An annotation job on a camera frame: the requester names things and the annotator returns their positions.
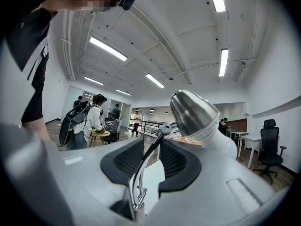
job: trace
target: black office chair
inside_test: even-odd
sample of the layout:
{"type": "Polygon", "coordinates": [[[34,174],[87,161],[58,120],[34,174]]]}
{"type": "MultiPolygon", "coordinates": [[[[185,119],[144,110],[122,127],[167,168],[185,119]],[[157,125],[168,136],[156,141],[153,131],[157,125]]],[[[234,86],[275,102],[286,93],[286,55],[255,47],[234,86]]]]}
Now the black office chair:
{"type": "Polygon", "coordinates": [[[271,178],[270,173],[274,173],[277,177],[277,172],[271,171],[270,167],[278,166],[283,163],[282,152],[286,149],[285,146],[281,146],[280,155],[277,154],[278,151],[278,136],[279,136],[279,128],[276,127],[275,120],[266,120],[264,121],[263,128],[260,131],[262,146],[259,152],[258,160],[266,165],[265,169],[253,169],[253,171],[261,171],[261,175],[266,174],[268,178],[271,180],[271,184],[273,184],[273,180],[271,178]]]}
{"type": "Polygon", "coordinates": [[[118,132],[118,122],[114,118],[104,119],[106,130],[110,132],[110,135],[104,137],[103,140],[110,144],[111,142],[117,142],[119,140],[120,132],[118,132]]]}

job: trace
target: silver lamp head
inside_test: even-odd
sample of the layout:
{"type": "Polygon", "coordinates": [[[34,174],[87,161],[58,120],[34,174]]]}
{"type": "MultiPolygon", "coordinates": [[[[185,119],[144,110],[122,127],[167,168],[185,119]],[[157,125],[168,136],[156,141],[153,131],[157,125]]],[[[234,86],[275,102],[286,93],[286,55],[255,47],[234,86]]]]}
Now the silver lamp head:
{"type": "Polygon", "coordinates": [[[218,119],[218,109],[196,93],[179,90],[171,98],[170,107],[182,136],[191,135],[206,128],[218,119]]]}

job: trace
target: gray floor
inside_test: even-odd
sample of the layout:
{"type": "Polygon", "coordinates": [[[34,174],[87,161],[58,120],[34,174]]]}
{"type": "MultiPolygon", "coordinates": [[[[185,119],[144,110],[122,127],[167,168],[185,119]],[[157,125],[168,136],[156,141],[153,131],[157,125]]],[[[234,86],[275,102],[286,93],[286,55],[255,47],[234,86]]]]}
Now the gray floor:
{"type": "MultiPolygon", "coordinates": [[[[60,128],[61,128],[60,124],[61,124],[60,121],[53,121],[53,122],[47,124],[47,129],[50,134],[50,137],[51,137],[52,141],[55,142],[58,146],[60,146],[60,143],[59,143],[59,132],[60,132],[60,128]]],[[[120,132],[121,132],[121,134],[119,137],[119,141],[127,140],[128,137],[132,136],[131,130],[128,130],[127,128],[121,128],[120,132]]],[[[141,134],[141,133],[139,133],[139,137],[144,138],[144,153],[145,153],[147,151],[147,149],[151,146],[151,144],[154,142],[155,138],[141,134]]],[[[103,144],[102,144],[100,138],[97,137],[95,146],[102,146],[102,145],[103,144]]],[[[64,151],[64,150],[66,150],[66,147],[65,146],[59,147],[59,150],[64,151]]],[[[251,151],[242,150],[240,157],[237,158],[237,161],[240,162],[241,164],[243,164],[245,167],[247,167],[247,164],[248,164],[249,158],[250,158],[250,154],[251,154],[251,151]]],[[[147,166],[150,166],[151,164],[153,164],[157,161],[157,155],[158,155],[158,150],[156,150],[154,152],[154,154],[150,158],[147,166]]],[[[264,168],[263,165],[258,165],[257,153],[254,153],[253,163],[251,164],[250,170],[253,170],[253,168],[257,168],[257,169],[264,168]]],[[[272,175],[274,182],[273,182],[273,185],[271,185],[271,187],[275,190],[275,192],[277,192],[280,189],[285,188],[286,186],[289,186],[293,183],[293,180],[294,180],[293,176],[290,175],[289,173],[287,173],[286,171],[284,171],[283,169],[281,169],[280,167],[276,166],[271,169],[278,172],[277,177],[272,175]]],[[[263,175],[262,178],[264,180],[266,180],[268,183],[270,183],[270,180],[266,175],[263,175]]]]}

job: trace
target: railing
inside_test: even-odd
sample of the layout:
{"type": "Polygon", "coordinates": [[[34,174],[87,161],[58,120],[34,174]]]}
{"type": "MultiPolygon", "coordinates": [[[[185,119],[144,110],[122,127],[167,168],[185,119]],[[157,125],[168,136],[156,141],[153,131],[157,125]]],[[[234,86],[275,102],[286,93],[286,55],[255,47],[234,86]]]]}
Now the railing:
{"type": "MultiPolygon", "coordinates": [[[[140,121],[138,126],[138,131],[144,134],[151,134],[151,131],[154,129],[160,128],[162,125],[168,124],[167,122],[159,122],[159,121],[140,121]]],[[[130,127],[133,128],[134,120],[130,120],[130,127]]]]}

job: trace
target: jeans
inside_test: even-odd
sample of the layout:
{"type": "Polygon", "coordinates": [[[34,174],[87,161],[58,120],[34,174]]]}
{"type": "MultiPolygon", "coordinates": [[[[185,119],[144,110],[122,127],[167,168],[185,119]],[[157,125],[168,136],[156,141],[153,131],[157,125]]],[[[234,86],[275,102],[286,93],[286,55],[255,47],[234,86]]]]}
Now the jeans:
{"type": "Polygon", "coordinates": [[[72,131],[69,142],[67,143],[68,150],[84,149],[87,148],[87,142],[84,137],[84,132],[81,131],[78,134],[75,134],[72,131]]]}
{"type": "Polygon", "coordinates": [[[139,123],[135,123],[134,124],[134,129],[132,129],[132,133],[134,133],[134,131],[136,132],[136,136],[138,135],[138,126],[139,126],[139,123]]]}

